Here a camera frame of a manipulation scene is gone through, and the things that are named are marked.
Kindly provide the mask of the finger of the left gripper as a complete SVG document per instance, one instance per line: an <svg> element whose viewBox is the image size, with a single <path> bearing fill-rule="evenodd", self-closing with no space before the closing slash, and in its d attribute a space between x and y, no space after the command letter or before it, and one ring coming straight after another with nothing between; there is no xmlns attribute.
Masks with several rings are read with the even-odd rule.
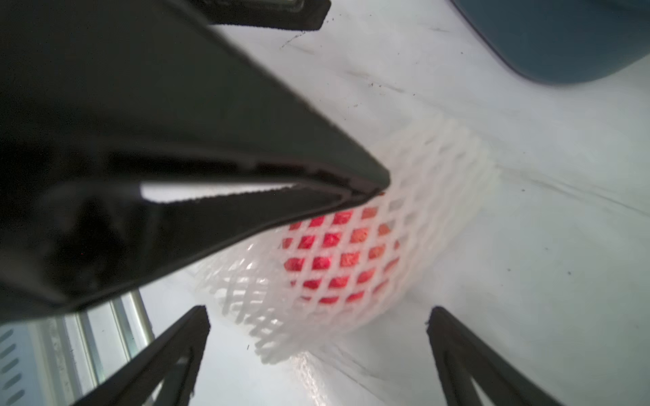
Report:
<svg viewBox="0 0 650 406"><path fill-rule="evenodd" d="M1 320L90 309L263 231L374 196L293 186L156 202L134 185L4 181Z"/></svg>

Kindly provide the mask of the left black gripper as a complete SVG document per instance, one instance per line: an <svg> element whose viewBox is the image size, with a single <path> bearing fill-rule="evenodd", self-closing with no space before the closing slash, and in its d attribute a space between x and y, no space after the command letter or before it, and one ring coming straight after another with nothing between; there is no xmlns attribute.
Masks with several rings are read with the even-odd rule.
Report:
<svg viewBox="0 0 650 406"><path fill-rule="evenodd" d="M191 0L211 25L320 30L329 0ZM1 139L307 175L361 197L389 171L182 1L4 1Z"/></svg>

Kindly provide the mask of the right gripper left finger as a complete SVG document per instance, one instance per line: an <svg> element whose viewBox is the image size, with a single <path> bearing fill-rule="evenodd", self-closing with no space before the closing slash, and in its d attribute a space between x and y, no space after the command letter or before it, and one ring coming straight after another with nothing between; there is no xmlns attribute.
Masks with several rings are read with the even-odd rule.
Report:
<svg viewBox="0 0 650 406"><path fill-rule="evenodd" d="M205 306L195 306L78 406L143 405L156 388L156 405L187 405L210 332Z"/></svg>

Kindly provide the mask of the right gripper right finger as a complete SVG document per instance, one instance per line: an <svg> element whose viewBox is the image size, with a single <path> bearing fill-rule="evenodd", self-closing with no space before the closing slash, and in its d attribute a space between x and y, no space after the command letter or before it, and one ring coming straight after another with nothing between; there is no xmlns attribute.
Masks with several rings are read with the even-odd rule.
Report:
<svg viewBox="0 0 650 406"><path fill-rule="evenodd" d="M495 405L561 406L442 306L427 333L448 405L481 405L480 387Z"/></svg>

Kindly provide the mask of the netted apple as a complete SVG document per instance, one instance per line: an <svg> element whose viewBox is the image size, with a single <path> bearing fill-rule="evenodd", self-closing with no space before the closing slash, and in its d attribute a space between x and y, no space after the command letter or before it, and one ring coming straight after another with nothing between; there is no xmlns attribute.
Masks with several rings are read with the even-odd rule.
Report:
<svg viewBox="0 0 650 406"><path fill-rule="evenodd" d="M297 303L353 306L384 293L402 262L406 239L398 234L386 193L356 208L289 225L279 262Z"/></svg>

